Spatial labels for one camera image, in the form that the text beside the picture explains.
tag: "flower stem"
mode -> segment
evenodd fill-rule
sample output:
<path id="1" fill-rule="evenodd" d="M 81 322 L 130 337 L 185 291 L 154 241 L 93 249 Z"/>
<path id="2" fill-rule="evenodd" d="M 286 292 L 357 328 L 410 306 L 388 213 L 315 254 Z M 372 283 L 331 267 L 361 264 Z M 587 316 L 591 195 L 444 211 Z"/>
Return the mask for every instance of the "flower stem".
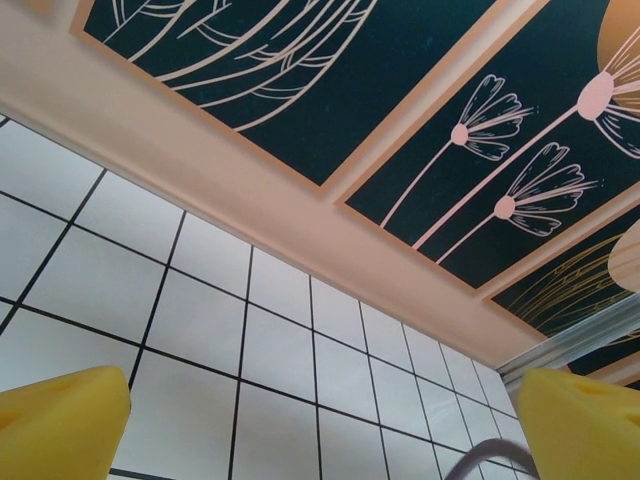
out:
<path id="1" fill-rule="evenodd" d="M 413 179 L 413 181 L 409 184 L 409 186 L 405 189 L 405 191 L 402 192 L 402 195 L 400 195 L 400 198 L 398 198 L 396 203 L 393 204 L 393 207 L 391 207 L 391 210 L 389 210 L 389 213 L 387 213 L 387 216 L 384 217 L 384 220 L 382 220 L 382 223 L 380 224 L 382 228 L 384 228 L 384 226 L 387 223 L 389 223 L 389 220 L 391 220 L 391 217 L 393 217 L 393 214 L 396 213 L 396 210 L 400 207 L 400 205 L 402 205 L 402 202 L 404 202 L 404 199 L 407 198 L 407 195 L 411 193 L 411 190 L 413 190 L 413 187 L 416 186 L 416 183 L 420 181 L 420 179 L 424 176 L 424 174 L 427 173 L 427 170 L 429 170 L 431 168 L 431 165 L 433 165 L 436 162 L 436 160 L 440 158 L 440 156 L 444 153 L 444 151 L 447 148 L 449 148 L 449 145 L 451 145 L 451 140 L 449 140 L 447 143 L 444 144 L 444 146 L 438 151 L 438 153 L 436 153 L 433 156 L 433 158 L 429 160 L 429 163 L 427 163 L 425 167 L 422 170 L 420 170 L 420 173 L 416 176 L 416 178 Z"/>
<path id="2" fill-rule="evenodd" d="M 444 255 L 442 255 L 442 256 L 441 256 L 441 257 L 436 261 L 436 263 L 437 263 L 438 265 L 440 265 L 440 264 L 444 261 L 444 259 L 445 259 L 445 258 L 447 258 L 449 255 L 451 255 L 453 252 L 455 252 L 455 250 L 456 250 L 460 245 L 462 245 L 462 244 L 463 244 L 463 243 L 464 243 L 464 242 L 465 242 L 469 237 L 471 237 L 474 233 L 476 233 L 478 230 L 480 230 L 480 229 L 484 226 L 484 224 L 485 224 L 485 223 L 487 223 L 489 220 L 491 220 L 493 217 L 494 217 L 494 214 L 493 214 L 493 212 L 492 212 L 491 214 L 489 214 L 489 215 L 487 216 L 487 218 L 485 218 L 485 219 L 484 219 L 484 220 L 482 220 L 478 225 L 476 225 L 476 226 L 475 226 L 475 227 L 473 227 L 471 230 L 469 230 L 469 231 L 467 232 L 467 234 L 466 234 L 464 237 L 462 237 L 460 240 L 458 240 L 458 241 L 455 243 L 455 245 L 454 245 L 453 247 L 451 247 L 449 250 L 447 250 L 447 251 L 445 252 L 445 254 L 444 254 Z"/>
<path id="3" fill-rule="evenodd" d="M 458 201 L 458 203 L 456 203 L 453 207 L 451 207 L 446 214 L 440 217 L 440 219 L 436 223 L 434 223 L 424 233 L 424 235 L 422 235 L 422 237 L 418 239 L 416 243 L 413 244 L 412 248 L 414 250 L 418 250 L 424 242 L 426 242 L 434 233 L 436 233 L 440 229 L 440 227 L 442 227 L 445 223 L 447 223 L 449 219 L 458 212 L 458 210 L 464 207 L 465 204 L 469 200 L 471 200 L 480 190 L 482 190 L 489 182 L 491 182 L 491 180 L 493 180 L 495 177 L 500 175 L 500 173 L 502 173 L 504 169 L 506 169 L 513 162 L 515 162 L 520 157 L 520 155 L 526 152 L 531 146 L 533 146 L 536 142 L 538 142 L 538 140 L 540 140 L 547 133 L 552 131 L 554 128 L 556 128 L 558 125 L 564 122 L 567 118 L 573 115 L 576 112 L 577 108 L 578 108 L 577 105 L 574 105 L 569 110 L 564 112 L 562 115 L 556 118 L 553 122 L 547 125 L 544 129 L 542 129 L 535 137 L 533 137 L 531 140 L 525 143 L 522 147 L 520 147 L 518 151 L 516 151 L 508 159 L 502 162 L 502 164 L 498 168 L 496 168 L 493 172 L 487 175 L 484 178 L 484 180 L 482 180 L 475 187 L 473 187 L 473 189 L 469 193 L 467 193 L 464 197 L 460 199 L 460 201 Z"/>

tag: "flower illustration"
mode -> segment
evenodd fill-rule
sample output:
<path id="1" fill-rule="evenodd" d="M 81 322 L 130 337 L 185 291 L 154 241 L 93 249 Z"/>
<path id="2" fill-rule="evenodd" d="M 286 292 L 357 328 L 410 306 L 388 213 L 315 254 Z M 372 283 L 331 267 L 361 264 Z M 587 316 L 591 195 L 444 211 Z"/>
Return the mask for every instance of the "flower illustration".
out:
<path id="1" fill-rule="evenodd" d="M 635 159 L 640 159 L 640 101 L 628 98 L 640 92 L 640 55 L 632 55 L 639 41 L 640 27 L 584 87 L 577 105 L 582 118 L 593 121 L 613 145 Z M 617 105 L 616 98 L 625 106 Z"/>
<path id="2" fill-rule="evenodd" d="M 584 181 L 582 167 L 577 163 L 558 168 L 567 153 L 569 147 L 561 147 L 555 142 L 545 145 L 516 177 L 507 193 L 498 200 L 493 212 L 469 230 L 436 263 L 444 261 L 494 218 L 506 220 L 536 237 L 551 235 L 562 225 L 554 214 L 573 210 L 585 190 L 598 186 L 597 181 Z M 416 243 L 413 248 L 417 249 L 421 245 Z"/>
<path id="3" fill-rule="evenodd" d="M 454 145 L 493 162 L 509 151 L 508 145 L 496 140 L 516 136 L 524 117 L 533 113 L 533 108 L 522 108 L 515 93 L 496 99 L 504 83 L 504 78 L 493 74 L 484 77 L 451 131 Z"/>

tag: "ceiling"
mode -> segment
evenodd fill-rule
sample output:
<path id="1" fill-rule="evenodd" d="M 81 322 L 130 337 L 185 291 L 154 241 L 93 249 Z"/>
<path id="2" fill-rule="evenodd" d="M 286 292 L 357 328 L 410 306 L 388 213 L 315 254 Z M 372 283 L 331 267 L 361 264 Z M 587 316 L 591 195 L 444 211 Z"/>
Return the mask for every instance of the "ceiling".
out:
<path id="1" fill-rule="evenodd" d="M 639 6 L 70 3 L 0 5 L 3 108 L 445 343 L 637 291 Z"/>

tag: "yellow object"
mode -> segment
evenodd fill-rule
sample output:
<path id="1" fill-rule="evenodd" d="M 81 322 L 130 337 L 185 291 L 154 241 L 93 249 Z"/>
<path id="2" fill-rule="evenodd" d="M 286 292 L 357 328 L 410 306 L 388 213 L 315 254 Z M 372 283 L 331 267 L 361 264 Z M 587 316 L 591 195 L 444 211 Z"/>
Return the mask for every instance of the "yellow object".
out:
<path id="1" fill-rule="evenodd" d="M 105 480 L 130 411 L 117 367 L 0 393 L 0 479 Z"/>
<path id="2" fill-rule="evenodd" d="M 542 480 L 640 478 L 640 392 L 536 369 L 518 413 Z"/>

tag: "white tile wall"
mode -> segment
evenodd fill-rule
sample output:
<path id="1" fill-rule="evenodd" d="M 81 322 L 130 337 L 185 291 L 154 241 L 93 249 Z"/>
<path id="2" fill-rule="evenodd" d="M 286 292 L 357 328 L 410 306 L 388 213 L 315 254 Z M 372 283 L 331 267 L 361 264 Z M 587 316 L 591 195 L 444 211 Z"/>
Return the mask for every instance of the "white tile wall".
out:
<path id="1" fill-rule="evenodd" d="M 522 441 L 495 372 L 101 172 L 0 127 L 0 390 L 120 366 L 111 480 L 437 479 L 493 415 Z"/>

